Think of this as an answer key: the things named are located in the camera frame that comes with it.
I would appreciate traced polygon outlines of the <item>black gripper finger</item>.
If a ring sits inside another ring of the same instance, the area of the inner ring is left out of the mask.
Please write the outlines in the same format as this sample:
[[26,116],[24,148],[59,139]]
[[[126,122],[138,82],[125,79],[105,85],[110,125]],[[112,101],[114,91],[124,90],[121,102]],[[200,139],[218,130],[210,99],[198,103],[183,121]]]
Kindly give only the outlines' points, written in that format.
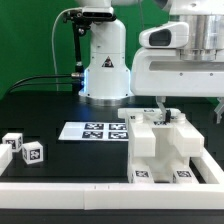
[[217,124],[221,122],[222,114],[224,113],[224,97],[220,97],[218,101],[219,101],[219,104],[215,108],[215,113],[217,115],[217,118],[216,118]]
[[156,97],[156,103],[159,109],[162,112],[162,120],[164,122],[169,122],[171,119],[171,111],[166,109],[164,106],[164,103],[166,102],[166,97],[165,96],[157,96]]

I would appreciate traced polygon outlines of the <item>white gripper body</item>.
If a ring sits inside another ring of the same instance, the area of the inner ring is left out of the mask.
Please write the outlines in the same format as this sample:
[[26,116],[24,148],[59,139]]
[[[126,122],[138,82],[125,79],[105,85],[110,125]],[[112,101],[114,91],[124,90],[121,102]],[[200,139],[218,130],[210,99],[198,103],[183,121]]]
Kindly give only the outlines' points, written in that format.
[[140,48],[131,91],[138,96],[224,97],[224,51],[214,61],[182,61],[174,49]]

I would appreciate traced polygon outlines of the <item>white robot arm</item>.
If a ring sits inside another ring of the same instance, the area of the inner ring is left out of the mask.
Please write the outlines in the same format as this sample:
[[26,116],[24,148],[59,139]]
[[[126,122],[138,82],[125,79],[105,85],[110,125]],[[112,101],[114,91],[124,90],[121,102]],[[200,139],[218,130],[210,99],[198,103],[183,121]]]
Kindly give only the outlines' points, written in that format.
[[94,100],[154,96],[165,99],[216,97],[216,119],[224,114],[224,0],[153,0],[169,13],[169,21],[139,35],[141,48],[132,68],[125,65],[124,25],[115,5],[137,0],[76,0],[81,17],[90,20],[90,65],[83,95]]

